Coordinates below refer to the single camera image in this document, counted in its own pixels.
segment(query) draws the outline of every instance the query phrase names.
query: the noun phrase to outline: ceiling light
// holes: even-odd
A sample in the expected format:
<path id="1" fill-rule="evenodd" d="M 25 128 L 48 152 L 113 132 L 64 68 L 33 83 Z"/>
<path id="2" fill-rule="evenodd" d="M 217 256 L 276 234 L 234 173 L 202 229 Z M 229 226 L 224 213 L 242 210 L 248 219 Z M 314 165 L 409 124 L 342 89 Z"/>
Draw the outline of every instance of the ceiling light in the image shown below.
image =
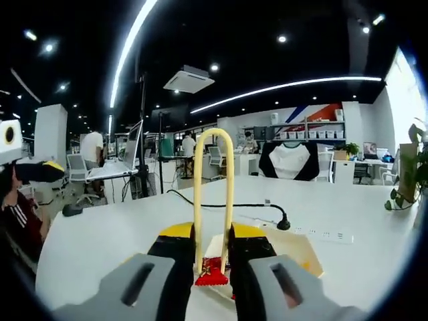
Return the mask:
<path id="1" fill-rule="evenodd" d="M 37 40 L 36 35 L 31 30 L 25 30 L 24 35 L 26 36 L 26 38 L 28 38 L 30 40 L 33 40 L 33 41 Z"/>
<path id="2" fill-rule="evenodd" d="M 258 89 L 258 90 L 254 90 L 252 92 L 246 92 L 245 94 L 241 94 L 238 96 L 234 96 L 234 97 L 230 97 L 224 100 L 220 100 L 219 102 L 215 102 L 213 104 L 210 105 L 206 105 L 204 107 L 200 107 L 197 109 L 192 110 L 190 113 L 194 114 L 196 112 L 200 112 L 202 110 L 214 107 L 214 106 L 218 106 L 221 104 L 224 104 L 226 102 L 231 102 L 233 100 L 236 99 L 240 99 L 240 98 L 244 98 L 244 97 L 248 97 L 251 95 L 255 95 L 255 94 L 260 94 L 262 92 L 268 92 L 270 90 L 277 90 L 280 88 L 285 88 L 285 87 L 292 87 L 292 86 L 299 86 L 299 85 L 306 85 L 306 84 L 316 84 L 318 82 L 338 82 L 338 81 L 343 81 L 343 82 L 350 82 L 350 81 L 357 81 L 357 82 L 361 82 L 361 81 L 367 81 L 367 82 L 380 82 L 382 81 L 382 78 L 378 78 L 378 77 L 364 77 L 364 76 L 345 76 L 345 77 L 331 77 L 331 78 L 319 78 L 319 79 L 311 79 L 311 80 L 302 80 L 300 82 L 290 82 L 287 84 L 282 84 L 282 85 L 277 85 L 277 86 L 272 86 L 272 87 L 267 87 L 267 88 L 262 88 L 262 89 Z"/>
<path id="3" fill-rule="evenodd" d="M 218 72 L 219 71 L 219 65 L 218 64 L 212 64 L 210 66 L 211 71 Z"/>
<path id="4" fill-rule="evenodd" d="M 108 117 L 108 134 L 110 135 L 112 133 L 112 115 L 109 115 Z"/>
<path id="5" fill-rule="evenodd" d="M 119 77 L 120 73 L 122 72 L 123 65 L 125 64 L 126 57 L 129 54 L 132 44 L 134 43 L 135 37 L 141 28 L 141 25 L 144 23 L 144 20 L 147 18 L 147 15 L 150 13 L 156 2 L 157 0 L 147 0 L 146 2 L 144 2 L 144 5 L 141 7 L 140 13 L 136 16 L 135 21 L 132 24 L 128 37 L 126 37 L 122 53 L 120 54 L 118 67 L 114 75 L 112 95 L 110 98 L 110 108 L 114 107 L 114 101 L 116 100 L 116 95 L 118 93 Z"/>
<path id="6" fill-rule="evenodd" d="M 284 36 L 284 35 L 280 35 L 279 37 L 278 37 L 278 42 L 280 42 L 280 43 L 284 43 L 284 42 L 286 42 L 287 41 L 287 38 Z"/>
<path id="7" fill-rule="evenodd" d="M 373 20 L 373 25 L 378 25 L 380 22 L 385 20 L 385 15 L 378 15 L 375 20 Z"/>

